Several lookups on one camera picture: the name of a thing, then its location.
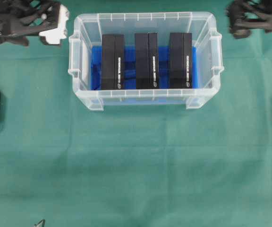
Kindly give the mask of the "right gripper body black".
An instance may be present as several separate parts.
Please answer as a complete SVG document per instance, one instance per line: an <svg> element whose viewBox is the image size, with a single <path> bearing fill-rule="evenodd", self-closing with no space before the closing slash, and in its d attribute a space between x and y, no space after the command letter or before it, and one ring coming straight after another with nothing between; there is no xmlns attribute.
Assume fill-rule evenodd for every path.
<svg viewBox="0 0 272 227"><path fill-rule="evenodd" d="M226 7L226 16L235 39L249 37L253 29L272 32L272 0L233 0Z"/></svg>

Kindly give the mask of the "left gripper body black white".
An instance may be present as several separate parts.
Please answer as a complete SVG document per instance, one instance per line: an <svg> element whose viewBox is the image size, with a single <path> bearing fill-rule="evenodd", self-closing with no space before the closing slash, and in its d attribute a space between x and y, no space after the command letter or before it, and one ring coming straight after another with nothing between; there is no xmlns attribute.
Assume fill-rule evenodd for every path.
<svg viewBox="0 0 272 227"><path fill-rule="evenodd" d="M61 44L68 31L69 10L57 0L0 0L0 44L28 46L29 36L44 45Z"/></svg>

